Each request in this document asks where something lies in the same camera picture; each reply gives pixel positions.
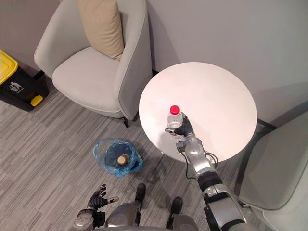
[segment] chair armrest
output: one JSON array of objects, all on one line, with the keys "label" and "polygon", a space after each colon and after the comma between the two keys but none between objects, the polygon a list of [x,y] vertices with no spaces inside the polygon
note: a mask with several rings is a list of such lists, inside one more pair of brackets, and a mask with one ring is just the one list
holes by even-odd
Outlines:
[{"label": "chair armrest", "polygon": [[123,115],[130,120],[138,112],[143,89],[152,78],[146,2],[144,0],[134,2],[136,3],[135,10],[140,15],[133,22],[128,22],[126,26],[126,44],[114,82],[115,95],[118,96],[119,107]]},{"label": "chair armrest", "polygon": [[64,0],[53,14],[34,54],[48,76],[66,59],[90,46],[83,30],[77,0]]}]

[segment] table top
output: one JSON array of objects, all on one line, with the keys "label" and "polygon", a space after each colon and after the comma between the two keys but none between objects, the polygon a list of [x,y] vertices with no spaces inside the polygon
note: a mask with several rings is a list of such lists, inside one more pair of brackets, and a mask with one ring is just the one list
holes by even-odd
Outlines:
[{"label": "table top", "polygon": [[186,114],[204,149],[219,161],[238,154],[256,129],[254,99],[235,75],[206,63],[168,67],[144,88],[139,116],[150,141],[166,155],[183,162],[176,148],[179,140],[164,131],[172,105],[178,105]]}]

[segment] beige armchair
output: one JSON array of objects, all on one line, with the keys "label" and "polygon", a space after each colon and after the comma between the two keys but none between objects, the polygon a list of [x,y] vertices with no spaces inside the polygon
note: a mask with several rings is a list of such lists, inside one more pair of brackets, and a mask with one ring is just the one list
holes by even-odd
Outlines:
[{"label": "beige armchair", "polygon": [[125,48],[116,61],[92,48],[76,0],[64,0],[36,49],[36,64],[74,102],[114,118],[132,120],[152,77],[145,0],[117,0]]}]

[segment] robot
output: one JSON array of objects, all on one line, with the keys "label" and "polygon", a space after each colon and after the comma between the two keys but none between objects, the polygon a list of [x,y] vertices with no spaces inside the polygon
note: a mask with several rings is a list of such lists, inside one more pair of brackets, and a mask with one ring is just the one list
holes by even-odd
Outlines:
[{"label": "robot", "polygon": [[[211,161],[206,157],[202,142],[192,129],[188,117],[183,114],[182,126],[165,129],[185,137],[177,143],[177,150],[188,159],[194,170],[195,179],[203,192],[205,215],[211,231],[258,231],[246,223],[238,201],[229,188],[223,184]],[[182,199],[174,199],[166,228],[140,227],[140,211],[145,197],[145,185],[137,188],[136,199],[132,203],[120,205],[105,222],[105,213],[98,212],[100,207],[118,201],[118,197],[104,199],[106,187],[103,184],[89,200],[88,207],[78,213],[71,231],[199,231],[193,218],[181,214]]]}]

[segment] blue plastic bag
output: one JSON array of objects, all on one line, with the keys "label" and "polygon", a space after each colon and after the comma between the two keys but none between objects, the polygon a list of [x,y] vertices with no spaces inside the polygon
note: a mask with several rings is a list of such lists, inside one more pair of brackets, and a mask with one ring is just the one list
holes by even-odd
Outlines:
[{"label": "blue plastic bag", "polygon": [[[122,166],[118,164],[119,156],[127,154],[129,162]],[[99,140],[93,148],[93,155],[99,166],[105,168],[116,177],[124,177],[127,173],[138,172],[143,168],[143,161],[137,149],[129,142],[108,138]]]}]

